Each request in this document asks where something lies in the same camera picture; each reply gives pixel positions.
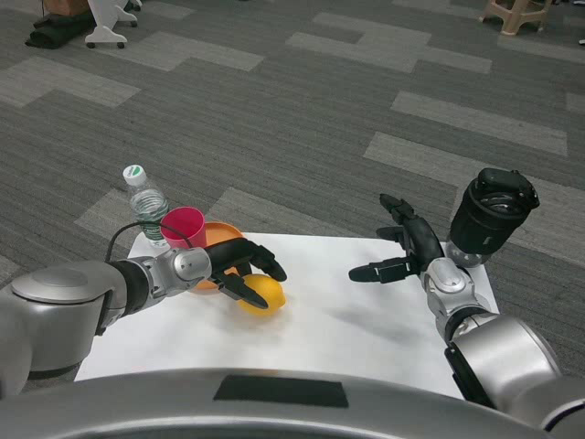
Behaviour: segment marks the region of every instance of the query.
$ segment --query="pink cup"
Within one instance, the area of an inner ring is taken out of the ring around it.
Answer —
[[[201,210],[195,208],[176,208],[166,214],[161,221],[162,225],[180,231],[189,239],[193,247],[206,247],[205,216]],[[188,245],[181,236],[161,227],[161,233],[172,248],[188,249]]]

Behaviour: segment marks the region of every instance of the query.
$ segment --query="black cable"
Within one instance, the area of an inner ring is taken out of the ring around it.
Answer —
[[[186,242],[186,245],[189,249],[193,248],[193,245],[189,241],[189,238],[184,233],[181,233],[179,230],[173,229],[172,227],[169,227],[169,226],[165,226],[164,224],[161,224],[160,221],[136,221],[136,222],[132,222],[132,223],[118,229],[118,231],[116,231],[112,235],[112,238],[110,239],[110,243],[108,244],[108,250],[106,251],[106,257],[105,257],[106,263],[109,262],[110,258],[112,257],[113,244],[116,242],[116,239],[120,236],[120,234],[123,231],[126,231],[126,230],[131,229],[132,227],[136,227],[136,226],[159,226],[159,227],[162,227],[163,229],[170,230],[173,233],[176,233],[177,235],[179,235],[179,237],[183,241]]]

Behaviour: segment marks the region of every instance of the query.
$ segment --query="stool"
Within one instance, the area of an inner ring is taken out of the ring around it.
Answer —
[[[483,22],[486,16],[499,16],[504,20],[502,34],[515,35],[522,25],[530,22],[538,22],[538,32],[540,32],[544,28],[545,18],[552,0],[545,0],[544,5],[533,0],[515,0],[510,9],[501,5],[502,3],[509,5],[510,2],[489,0],[484,14],[479,17],[479,21]]]

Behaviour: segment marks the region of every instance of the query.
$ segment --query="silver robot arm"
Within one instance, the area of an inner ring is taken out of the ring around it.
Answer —
[[[15,279],[0,290],[0,399],[18,394],[29,372],[55,372],[82,362],[94,336],[119,318],[156,305],[209,279],[223,293],[268,305],[236,274],[250,263],[278,281],[286,274],[265,248],[243,238],[206,249],[172,249],[157,257],[71,262]]]
[[[585,380],[563,376],[553,349],[522,320],[493,313],[468,272],[445,257],[431,226],[406,201],[383,194],[380,203],[401,227],[379,229],[378,236],[399,242],[406,256],[357,267],[350,279],[385,284],[418,275],[467,401],[557,438],[585,437]],[[500,237],[502,243],[510,233]]]
[[[585,380],[563,376],[548,342],[522,320],[494,314],[448,258],[420,275],[445,356],[467,401],[558,438],[585,434]]]

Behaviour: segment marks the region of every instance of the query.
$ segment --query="white paper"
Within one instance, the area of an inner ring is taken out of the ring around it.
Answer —
[[[287,304],[256,317],[217,291],[184,293],[96,337],[77,380],[156,369],[253,368],[339,373],[461,398],[419,279],[351,282],[350,269],[404,255],[393,242],[249,233],[288,273]],[[144,236],[131,256],[152,254]],[[497,310],[484,268],[477,292]]]

